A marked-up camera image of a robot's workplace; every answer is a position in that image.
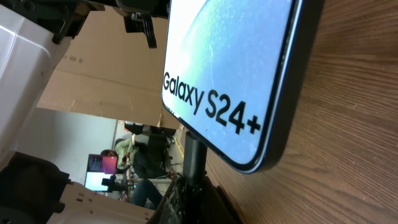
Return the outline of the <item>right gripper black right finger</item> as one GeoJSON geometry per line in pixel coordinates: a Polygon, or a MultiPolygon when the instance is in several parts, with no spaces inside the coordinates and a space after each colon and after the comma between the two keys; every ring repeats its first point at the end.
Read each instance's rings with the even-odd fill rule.
{"type": "Polygon", "coordinates": [[[203,179],[201,213],[206,224],[242,224],[242,221],[220,186],[214,186],[208,176],[203,179]]]}

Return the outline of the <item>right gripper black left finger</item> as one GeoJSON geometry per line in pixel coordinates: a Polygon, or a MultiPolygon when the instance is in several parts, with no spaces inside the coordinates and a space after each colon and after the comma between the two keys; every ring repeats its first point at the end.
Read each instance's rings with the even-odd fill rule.
{"type": "Polygon", "coordinates": [[[185,178],[176,176],[146,224],[184,224],[187,203],[185,178]]]}

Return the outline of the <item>Galaxy S24 smartphone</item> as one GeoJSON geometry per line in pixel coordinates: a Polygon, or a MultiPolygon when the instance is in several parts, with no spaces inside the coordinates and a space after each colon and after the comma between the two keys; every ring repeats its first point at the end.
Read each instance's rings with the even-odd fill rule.
{"type": "Polygon", "coordinates": [[[163,106],[227,164],[281,159],[322,0],[173,0],[163,106]]]}

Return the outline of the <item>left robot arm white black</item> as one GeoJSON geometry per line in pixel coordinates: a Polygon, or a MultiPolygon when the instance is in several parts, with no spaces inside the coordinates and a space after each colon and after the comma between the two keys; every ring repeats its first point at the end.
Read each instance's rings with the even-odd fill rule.
{"type": "Polygon", "coordinates": [[[17,150],[55,67],[91,11],[115,1],[1,2],[1,222],[158,223],[149,210],[97,194],[55,164],[17,150]]]}

